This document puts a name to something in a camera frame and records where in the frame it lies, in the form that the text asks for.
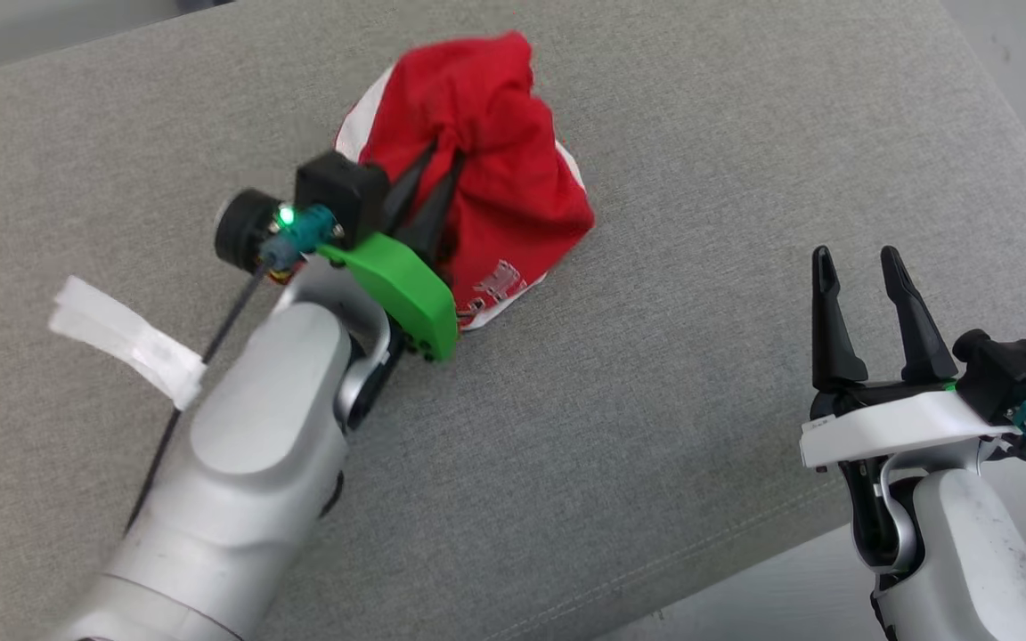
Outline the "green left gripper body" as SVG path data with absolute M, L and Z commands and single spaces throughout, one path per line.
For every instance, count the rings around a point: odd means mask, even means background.
M 321 244 L 319 255 L 346 267 L 424 356 L 451 359 L 459 340 L 451 289 L 410 247 L 394 237 L 371 234 L 357 247 Z

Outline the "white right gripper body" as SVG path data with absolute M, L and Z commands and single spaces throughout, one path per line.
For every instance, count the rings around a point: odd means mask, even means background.
M 986 423 L 957 391 L 923 391 L 863 405 L 851 391 L 817 393 L 803 423 L 801 460 L 807 469 L 882 458 L 895 469 L 974 469 L 1014 426 Z

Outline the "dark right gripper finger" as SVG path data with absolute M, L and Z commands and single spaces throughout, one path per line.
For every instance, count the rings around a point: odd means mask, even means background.
M 900 328 L 901 349 L 905 365 L 901 380 L 910 385 L 928 385 L 953 380 L 958 368 L 941 336 L 928 304 L 917 291 L 908 268 L 897 248 L 881 248 L 881 268 L 889 301 L 895 305 Z
M 866 363 L 856 356 L 844 323 L 842 284 L 829 247 L 811 253 L 811 384 L 835 391 L 867 382 Z

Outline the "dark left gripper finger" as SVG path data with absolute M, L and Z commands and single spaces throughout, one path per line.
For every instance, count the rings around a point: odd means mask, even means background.
M 438 150 L 438 143 L 431 142 L 419 155 L 406 170 L 399 174 L 388 190 L 382 207 L 382 232 L 383 234 L 395 234 L 400 224 L 406 219 L 408 211 L 415 203 L 415 196 L 419 193 L 419 186 L 422 177 L 430 164 L 433 154 Z
M 399 242 L 409 247 L 427 266 L 436 266 L 443 261 L 445 225 L 451 218 L 452 203 L 465 161 L 467 154 L 463 150 L 453 150 L 447 174 L 436 182 L 426 198 L 417 199 L 417 193 L 411 210 L 408 211 L 410 218 L 399 226 Z

